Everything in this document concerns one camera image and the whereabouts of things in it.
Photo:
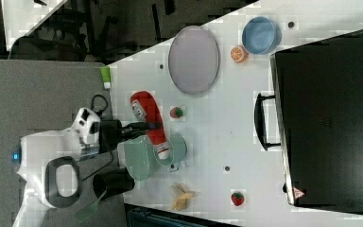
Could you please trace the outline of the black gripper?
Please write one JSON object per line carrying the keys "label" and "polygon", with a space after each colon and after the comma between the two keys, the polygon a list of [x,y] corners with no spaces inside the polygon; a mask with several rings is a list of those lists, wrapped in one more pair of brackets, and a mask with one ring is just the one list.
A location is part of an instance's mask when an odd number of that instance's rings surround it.
{"label": "black gripper", "polygon": [[99,130],[100,149],[115,150],[121,142],[121,132],[125,136],[141,135],[148,131],[158,130],[161,127],[160,122],[134,122],[122,128],[119,120],[104,120],[101,122]]}

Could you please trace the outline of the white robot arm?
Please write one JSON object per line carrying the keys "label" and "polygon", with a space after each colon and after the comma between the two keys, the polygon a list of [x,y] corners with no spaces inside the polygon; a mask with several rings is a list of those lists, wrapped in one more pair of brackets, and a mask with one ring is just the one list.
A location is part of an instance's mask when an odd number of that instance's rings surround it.
{"label": "white robot arm", "polygon": [[76,203],[82,190],[80,161],[161,127],[157,120],[123,126],[118,120],[80,119],[61,131],[22,137],[13,160],[18,163],[17,174],[26,181],[26,187],[13,227],[40,227],[48,210]]}

